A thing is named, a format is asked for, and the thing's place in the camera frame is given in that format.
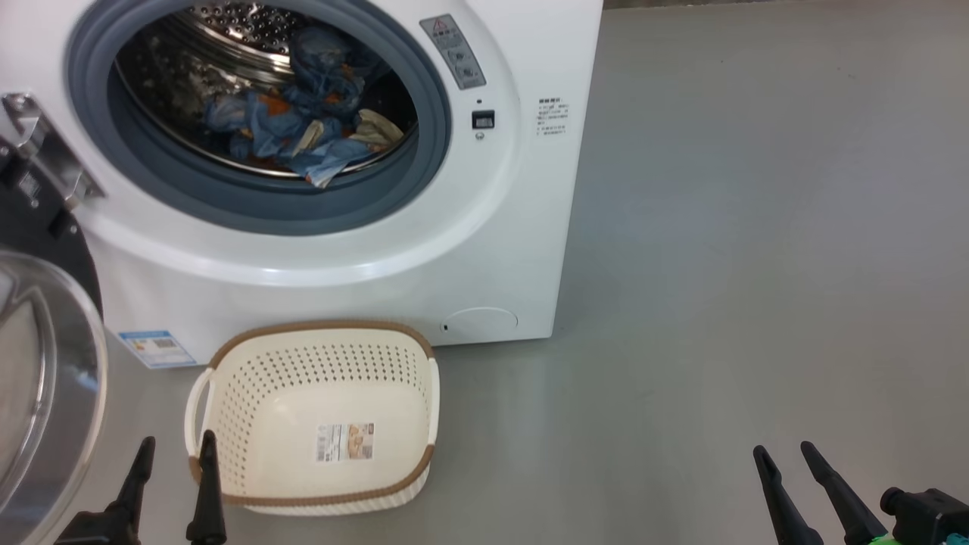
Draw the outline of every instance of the gray floor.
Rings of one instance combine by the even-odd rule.
[[[230,542],[770,543],[763,443],[839,543],[802,439],[873,506],[891,485],[969,499],[968,48],[957,0],[607,12],[554,338],[440,350],[413,503],[229,509]],[[154,434],[141,538],[179,543],[198,371],[114,355],[73,508],[103,507]]]

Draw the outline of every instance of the front-load washing machine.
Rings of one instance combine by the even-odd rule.
[[[108,329],[153,367],[328,318],[547,337],[601,8],[7,0],[3,197],[86,238]],[[321,149],[323,175],[297,166]]]

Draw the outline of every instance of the metal hinge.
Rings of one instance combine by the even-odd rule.
[[[68,210],[89,197],[104,196],[28,93],[0,97],[0,159],[11,153],[27,163],[28,176],[49,179]]]

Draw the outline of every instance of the empty basket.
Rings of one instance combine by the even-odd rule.
[[[208,385],[202,429],[199,400]],[[429,343],[385,322],[310,322],[233,338],[196,381],[185,447],[218,440],[223,500],[275,515],[403,505],[427,479],[439,378]]]

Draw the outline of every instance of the open washing machine door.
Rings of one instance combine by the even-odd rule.
[[[70,212],[86,175],[29,97],[0,104],[0,542],[33,544],[87,470],[107,348],[94,264]]]

